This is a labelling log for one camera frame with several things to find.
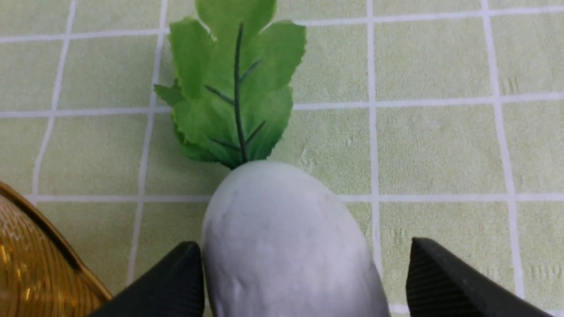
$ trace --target white radish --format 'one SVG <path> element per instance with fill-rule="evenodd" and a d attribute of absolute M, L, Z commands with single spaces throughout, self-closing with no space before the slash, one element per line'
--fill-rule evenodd
<path fill-rule="evenodd" d="M 390 316 L 358 224 L 295 166 L 233 170 L 208 205 L 202 252 L 215 317 Z"/>

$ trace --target radish leaves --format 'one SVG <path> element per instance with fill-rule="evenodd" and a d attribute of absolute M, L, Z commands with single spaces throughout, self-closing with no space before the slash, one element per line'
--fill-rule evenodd
<path fill-rule="evenodd" d="M 276 0 L 196 0 L 201 20 L 170 24 L 176 79 L 155 85 L 185 154 L 234 169 L 269 157 L 292 113 L 305 27 L 272 23 Z"/>

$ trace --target plastic toy vegetable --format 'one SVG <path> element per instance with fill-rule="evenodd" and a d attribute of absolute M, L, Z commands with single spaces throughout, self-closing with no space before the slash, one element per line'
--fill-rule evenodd
<path fill-rule="evenodd" d="M 337 196 L 267 161 L 292 113 L 306 29 L 270 24 L 276 0 L 196 0 L 170 24 L 176 136 L 191 159 L 231 170 L 208 205 L 202 253 L 216 317 L 390 316 L 364 235 Z"/>

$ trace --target dark green stem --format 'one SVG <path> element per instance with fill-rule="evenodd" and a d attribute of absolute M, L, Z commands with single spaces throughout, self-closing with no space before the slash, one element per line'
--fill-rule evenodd
<path fill-rule="evenodd" d="M 247 145 L 250 144 L 250 142 L 253 140 L 253 138 L 258 134 L 258 132 L 265 126 L 266 121 L 262 121 L 261 124 L 259 124 L 257 126 L 256 129 L 254 129 L 253 133 L 250 134 L 249 138 L 247 139 L 247 141 L 245 142 Z"/>
<path fill-rule="evenodd" d="M 220 97 L 221 99 L 223 99 L 226 103 L 231 104 L 231 105 L 235 105 L 235 101 L 231 98 L 229 98 L 228 96 L 225 96 L 224 94 L 221 93 L 221 91 L 215 89 L 214 87 L 205 85 L 204 87 L 206 87 L 206 89 L 208 91 L 210 91 L 212 94 Z"/>
<path fill-rule="evenodd" d="M 240 104 L 240 84 L 241 76 L 239 75 L 239 62 L 241 60 L 241 40 L 243 39 L 243 23 L 239 25 L 239 33 L 237 35 L 237 44 L 235 46 L 235 89 L 233 94 L 233 101 L 235 106 L 235 124 L 237 125 L 237 134 L 239 136 L 239 145 L 241 149 L 241 159 L 243 164 L 249 161 L 246 151 L 245 134 L 243 132 L 243 125 L 241 123 L 241 104 Z"/>
<path fill-rule="evenodd" d="M 233 151 L 235 151 L 235 152 L 240 151 L 239 148 L 236 147 L 236 146 L 233 145 L 233 144 L 229 144 L 229 143 L 227 143 L 227 142 L 220 141 L 220 140 L 216 140 L 216 139 L 210 139 L 210 141 L 215 142 L 215 143 L 219 144 L 220 146 L 226 147 L 226 148 L 228 148 L 228 149 L 230 149 L 230 150 L 233 150 Z"/>
<path fill-rule="evenodd" d="M 249 67 L 249 69 L 247 69 L 247 71 L 243 74 L 243 76 L 241 76 L 241 79 L 239 81 L 241 83 L 243 83 L 245 81 L 245 79 L 247 78 L 247 76 L 250 75 L 254 71 L 254 69 L 258 66 L 258 64 L 260 64 L 261 62 L 262 62 L 262 59 L 255 61 L 253 63 L 253 65 L 251 65 Z"/>

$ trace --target amber bowl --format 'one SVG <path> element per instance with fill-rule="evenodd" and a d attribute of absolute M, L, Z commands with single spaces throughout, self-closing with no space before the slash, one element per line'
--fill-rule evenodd
<path fill-rule="evenodd" d="M 47 218 L 0 182 L 0 316 L 84 317 L 111 298 Z"/>

